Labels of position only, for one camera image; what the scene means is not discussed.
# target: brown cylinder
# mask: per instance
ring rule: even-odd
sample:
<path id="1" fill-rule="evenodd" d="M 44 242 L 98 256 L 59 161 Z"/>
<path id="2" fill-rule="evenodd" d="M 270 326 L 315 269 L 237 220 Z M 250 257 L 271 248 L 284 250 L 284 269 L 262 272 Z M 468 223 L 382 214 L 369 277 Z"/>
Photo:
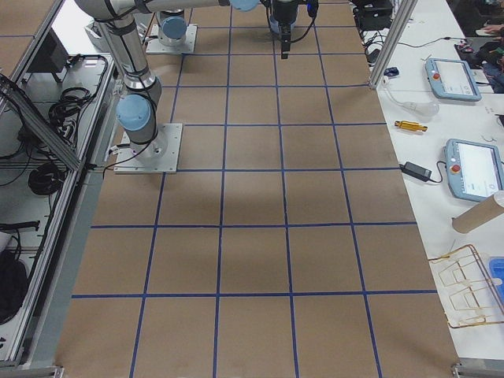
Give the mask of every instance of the brown cylinder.
<path id="1" fill-rule="evenodd" d="M 454 218 L 451 225 L 456 231 L 467 234 L 502 213 L 504 213 L 504 191 L 497 191 L 462 215 Z"/>

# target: tablet screen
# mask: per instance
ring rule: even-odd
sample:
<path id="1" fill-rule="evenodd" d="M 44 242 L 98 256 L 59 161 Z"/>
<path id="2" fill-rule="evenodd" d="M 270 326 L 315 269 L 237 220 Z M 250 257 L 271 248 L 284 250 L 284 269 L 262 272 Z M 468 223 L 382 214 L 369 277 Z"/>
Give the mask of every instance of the tablet screen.
<path id="1" fill-rule="evenodd" d="M 450 95 L 474 95 L 463 63 L 456 61 L 436 61 L 443 89 Z"/>
<path id="2" fill-rule="evenodd" d="M 488 197 L 500 187 L 498 166 L 493 149 L 472 144 L 457 143 L 464 192 L 468 195 Z"/>

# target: white metal plate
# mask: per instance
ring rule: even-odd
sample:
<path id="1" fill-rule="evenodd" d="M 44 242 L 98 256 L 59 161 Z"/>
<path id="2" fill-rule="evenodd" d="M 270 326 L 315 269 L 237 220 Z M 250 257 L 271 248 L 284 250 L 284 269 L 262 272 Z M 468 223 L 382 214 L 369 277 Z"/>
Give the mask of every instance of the white metal plate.
<path id="1" fill-rule="evenodd" d="M 114 166 L 114 171 L 117 174 L 141 174 L 141 173 L 175 173 L 176 166 L 179 162 L 179 152 L 180 152 L 180 141 L 182 140 L 182 124 L 161 124 L 159 126 L 159 136 L 158 138 L 166 138 L 168 141 L 168 147 L 165 153 L 160 156 L 153 158 L 149 164 L 139 161 L 133 158 L 129 161 L 129 158 L 133 156 L 132 150 L 129 148 L 124 148 L 119 150 L 117 155 L 117 161 L 126 161 Z M 121 143 L 129 143 L 129 138 L 126 133 L 123 134 L 123 139 Z"/>
<path id="2" fill-rule="evenodd" d="M 146 53 L 159 55 L 159 54 L 193 54 L 196 45 L 196 32 L 198 31 L 198 26 L 195 24 L 189 24 L 186 31 L 186 40 L 177 46 L 165 46 L 159 42 L 159 39 L 152 39 L 147 44 Z M 153 25 L 150 32 L 151 37 L 157 37 L 159 32 L 159 26 Z"/>

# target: person's hand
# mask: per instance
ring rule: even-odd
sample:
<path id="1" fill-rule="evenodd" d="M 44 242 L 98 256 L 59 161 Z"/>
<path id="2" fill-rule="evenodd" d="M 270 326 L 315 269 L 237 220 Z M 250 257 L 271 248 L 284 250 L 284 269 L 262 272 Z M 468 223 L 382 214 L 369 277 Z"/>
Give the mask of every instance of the person's hand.
<path id="1" fill-rule="evenodd" d="M 485 31 L 486 33 L 497 34 L 501 31 L 502 28 L 504 28 L 504 25 L 487 25 L 481 30 Z"/>

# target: black bag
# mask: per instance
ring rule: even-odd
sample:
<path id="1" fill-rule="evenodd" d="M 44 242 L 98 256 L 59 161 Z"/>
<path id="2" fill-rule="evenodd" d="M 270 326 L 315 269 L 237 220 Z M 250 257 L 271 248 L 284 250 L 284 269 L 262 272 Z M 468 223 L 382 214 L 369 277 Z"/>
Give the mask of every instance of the black bag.
<path id="1" fill-rule="evenodd" d="M 0 253 L 0 324 L 10 321 L 23 305 L 28 291 L 28 277 L 24 264 L 15 253 Z"/>

